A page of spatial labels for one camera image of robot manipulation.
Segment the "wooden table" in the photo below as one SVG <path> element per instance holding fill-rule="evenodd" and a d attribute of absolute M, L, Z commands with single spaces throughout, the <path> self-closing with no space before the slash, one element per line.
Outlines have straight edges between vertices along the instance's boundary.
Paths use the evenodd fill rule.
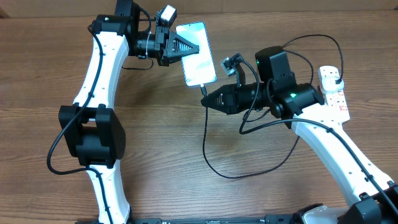
<path fill-rule="evenodd" d="M 85 78 L 92 48 L 86 27 L 93 19 L 0 19 L 0 223 L 73 223 L 98 217 L 87 174 L 57 176 L 45 163 L 60 131 L 59 107 L 72 104 Z M 194 21 L 206 23 L 216 62 L 218 81 L 209 85 L 209 92 L 235 82 L 218 65 L 222 58 L 241 52 L 254 64 L 258 50 L 299 35 L 335 37 L 345 58 L 351 114 L 345 130 L 370 160 L 398 180 L 397 11 L 184 15 L 176 24 Z M 315 69 L 340 67 L 336 46 L 328 39 L 298 40 L 289 49 L 307 56 Z M 294 55 L 289 60 L 298 83 L 309 82 L 308 64 Z M 147 64 L 129 58 L 125 66 Z M 246 71 L 248 83 L 253 82 Z M 127 135 L 122 175 L 134 217 L 261 217 L 317 202 L 345 205 L 335 181 L 302 140 L 286 164 L 270 174 L 242 180 L 218 177 L 201 153 L 205 109 L 200 99 L 199 89 L 185 86 L 180 63 L 121 72 L 115 111 Z M 242 136 L 241 114 L 210 110 L 209 116 L 208 157 L 226 175 L 275 166 L 295 139 L 283 125 Z M 59 170 L 78 167 L 64 140 L 52 161 Z"/>

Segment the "white plug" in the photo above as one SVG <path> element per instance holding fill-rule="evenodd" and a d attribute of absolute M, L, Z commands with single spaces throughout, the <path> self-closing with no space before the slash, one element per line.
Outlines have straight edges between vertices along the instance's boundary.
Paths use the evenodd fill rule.
<path fill-rule="evenodd" d="M 340 74 L 338 69 L 333 66 L 322 66 L 318 69 L 318 77 L 321 92 L 324 94 L 333 93 L 336 91 L 343 90 L 344 81 L 336 84 L 336 80 L 340 78 Z"/>

